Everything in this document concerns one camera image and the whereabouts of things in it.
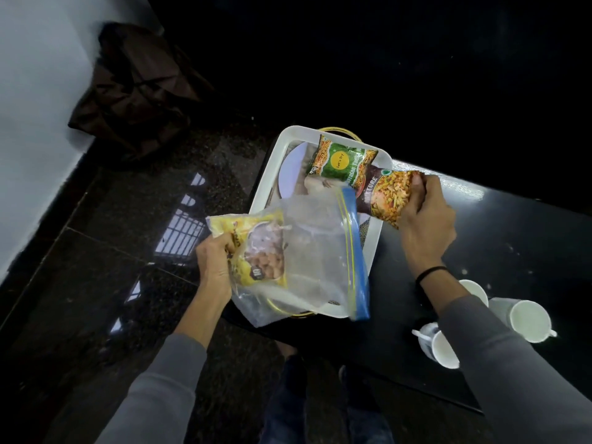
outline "dark floor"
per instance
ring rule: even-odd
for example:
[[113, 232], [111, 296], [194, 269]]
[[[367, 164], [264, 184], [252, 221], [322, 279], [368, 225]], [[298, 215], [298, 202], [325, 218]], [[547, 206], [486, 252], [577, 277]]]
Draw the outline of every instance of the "dark floor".
[[[141, 168], [97, 170], [1, 331], [5, 433], [14, 429], [26, 443], [96, 439], [195, 294], [193, 247], [207, 235], [205, 216], [248, 209], [281, 129], [196, 128]], [[310, 440], [345, 442], [336, 375], [322, 359], [308, 364]], [[221, 320], [186, 441], [257, 442], [281, 367], [271, 340]], [[372, 383], [399, 443], [492, 442], [478, 414]]]

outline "jeans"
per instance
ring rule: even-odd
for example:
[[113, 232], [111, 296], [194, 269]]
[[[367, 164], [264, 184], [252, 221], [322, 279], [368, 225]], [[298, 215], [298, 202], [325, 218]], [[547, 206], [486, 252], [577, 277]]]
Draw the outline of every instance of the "jeans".
[[[347, 432], [351, 444], [394, 444], [389, 424], [370, 387], [359, 373], [344, 368], [341, 377], [347, 399]], [[288, 358], [265, 410], [259, 444], [305, 444], [306, 368], [302, 358]]]

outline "right hand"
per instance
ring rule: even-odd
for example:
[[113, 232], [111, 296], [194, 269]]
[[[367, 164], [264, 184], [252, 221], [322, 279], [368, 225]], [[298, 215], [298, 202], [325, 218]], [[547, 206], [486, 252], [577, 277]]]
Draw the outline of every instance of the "right hand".
[[456, 238], [455, 211], [446, 204], [440, 178], [413, 176], [411, 198], [398, 222], [407, 263], [416, 278], [442, 265], [442, 255]]

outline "white mug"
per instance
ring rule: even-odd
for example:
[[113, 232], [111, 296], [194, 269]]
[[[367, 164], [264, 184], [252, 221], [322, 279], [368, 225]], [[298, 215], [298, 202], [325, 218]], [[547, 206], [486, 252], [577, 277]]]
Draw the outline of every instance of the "white mug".
[[536, 302], [523, 299], [491, 298], [489, 309], [505, 325], [515, 330], [529, 343], [541, 343], [548, 337], [556, 337], [551, 329], [551, 318]]
[[432, 360], [448, 369], [458, 369], [460, 363], [452, 346], [440, 330], [438, 323], [429, 323], [411, 333], [417, 337], [422, 351]]
[[462, 281], [458, 281], [462, 286], [465, 287], [469, 293], [473, 296], [477, 296], [480, 298], [481, 302], [485, 304], [485, 306], [489, 306], [489, 299], [487, 298], [487, 293], [485, 290], [476, 282], [470, 281], [468, 279], [463, 279]]

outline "white wall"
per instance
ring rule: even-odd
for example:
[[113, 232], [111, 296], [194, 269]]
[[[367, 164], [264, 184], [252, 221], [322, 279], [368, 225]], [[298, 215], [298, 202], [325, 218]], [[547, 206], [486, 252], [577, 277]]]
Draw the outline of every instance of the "white wall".
[[159, 28], [146, 0], [0, 0], [0, 281], [91, 142], [67, 123], [105, 21]]

